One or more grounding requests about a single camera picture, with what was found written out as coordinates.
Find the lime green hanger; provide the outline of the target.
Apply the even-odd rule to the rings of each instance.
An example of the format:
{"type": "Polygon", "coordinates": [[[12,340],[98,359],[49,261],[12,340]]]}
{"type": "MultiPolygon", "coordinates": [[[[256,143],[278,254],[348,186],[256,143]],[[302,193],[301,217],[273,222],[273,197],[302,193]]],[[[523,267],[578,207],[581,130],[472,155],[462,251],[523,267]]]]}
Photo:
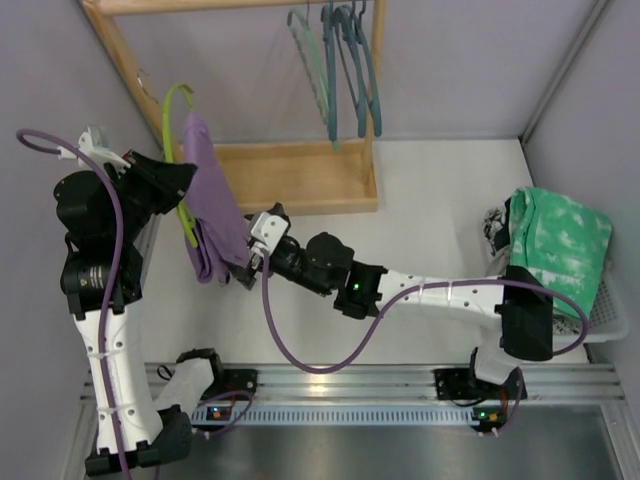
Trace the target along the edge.
{"type": "MultiPolygon", "coordinates": [[[[164,157],[166,162],[169,164],[174,164],[176,162],[174,154],[174,140],[171,130],[171,108],[173,97],[176,93],[180,93],[182,95],[190,111],[194,110],[194,102],[192,98],[193,90],[188,84],[175,84],[168,90],[162,105],[161,132],[164,157]]],[[[199,244],[195,235],[196,220],[183,200],[181,200],[176,207],[176,212],[188,245],[192,248],[197,248],[199,244]]]]}

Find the purple trousers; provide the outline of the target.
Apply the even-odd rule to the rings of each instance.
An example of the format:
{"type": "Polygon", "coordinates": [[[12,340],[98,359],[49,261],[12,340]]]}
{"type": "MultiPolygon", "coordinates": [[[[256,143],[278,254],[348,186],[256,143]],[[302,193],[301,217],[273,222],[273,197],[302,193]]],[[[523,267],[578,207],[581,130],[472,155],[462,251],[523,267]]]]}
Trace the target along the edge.
{"type": "Polygon", "coordinates": [[[233,267],[249,262],[247,223],[218,162],[206,121],[196,113],[186,119],[184,160],[197,167],[185,196],[195,219],[197,245],[185,243],[196,279],[226,285],[233,267]]]}

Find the mint green hanger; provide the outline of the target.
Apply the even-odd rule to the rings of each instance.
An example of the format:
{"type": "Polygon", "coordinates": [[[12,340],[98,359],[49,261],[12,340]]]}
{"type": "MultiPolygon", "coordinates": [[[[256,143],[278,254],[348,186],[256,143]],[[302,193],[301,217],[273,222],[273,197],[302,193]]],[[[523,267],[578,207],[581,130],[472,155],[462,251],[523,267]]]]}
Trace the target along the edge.
{"type": "Polygon", "coordinates": [[[320,48],[311,30],[309,14],[292,7],[287,13],[286,24],[294,40],[305,74],[313,94],[320,118],[326,128],[329,127],[330,94],[328,74],[320,48]]]}

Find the green white patterned trousers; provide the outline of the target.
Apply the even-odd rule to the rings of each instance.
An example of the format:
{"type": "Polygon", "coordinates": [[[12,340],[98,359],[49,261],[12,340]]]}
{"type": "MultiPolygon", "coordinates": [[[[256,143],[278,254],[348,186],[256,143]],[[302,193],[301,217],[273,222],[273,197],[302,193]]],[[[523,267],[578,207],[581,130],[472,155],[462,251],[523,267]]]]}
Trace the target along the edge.
{"type": "Polygon", "coordinates": [[[524,187],[510,197],[508,228],[511,263],[590,315],[613,233],[609,217],[567,195],[524,187]]]}

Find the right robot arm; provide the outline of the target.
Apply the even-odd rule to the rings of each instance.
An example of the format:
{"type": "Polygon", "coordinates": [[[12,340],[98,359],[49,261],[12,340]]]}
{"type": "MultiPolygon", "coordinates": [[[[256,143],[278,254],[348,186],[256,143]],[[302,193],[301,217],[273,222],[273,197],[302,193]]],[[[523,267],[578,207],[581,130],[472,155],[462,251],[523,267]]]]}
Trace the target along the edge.
{"type": "Polygon", "coordinates": [[[509,266],[501,276],[443,280],[403,274],[356,260],[352,248],[321,232],[301,246],[290,236],[282,204],[248,214],[250,261],[235,277],[252,287],[278,275],[322,297],[342,315],[381,323],[388,312],[421,313],[482,330],[471,354],[472,379],[503,385],[525,362],[553,358],[553,299],[524,267],[509,266]]]}

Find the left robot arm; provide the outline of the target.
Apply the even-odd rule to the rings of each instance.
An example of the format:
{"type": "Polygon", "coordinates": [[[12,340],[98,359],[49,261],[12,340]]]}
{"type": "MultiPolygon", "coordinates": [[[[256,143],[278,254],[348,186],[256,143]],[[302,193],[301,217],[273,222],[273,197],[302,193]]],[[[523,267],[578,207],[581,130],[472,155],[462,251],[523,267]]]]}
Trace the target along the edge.
{"type": "Polygon", "coordinates": [[[144,257],[136,241],[153,217],[178,206],[197,168],[135,151],[60,148],[59,156],[82,167],[56,185],[54,197],[66,228],[60,287],[89,359],[98,413],[86,473],[129,475],[183,460],[191,451],[191,414],[221,366],[212,349],[186,352],[152,397],[141,351],[144,257]]]}

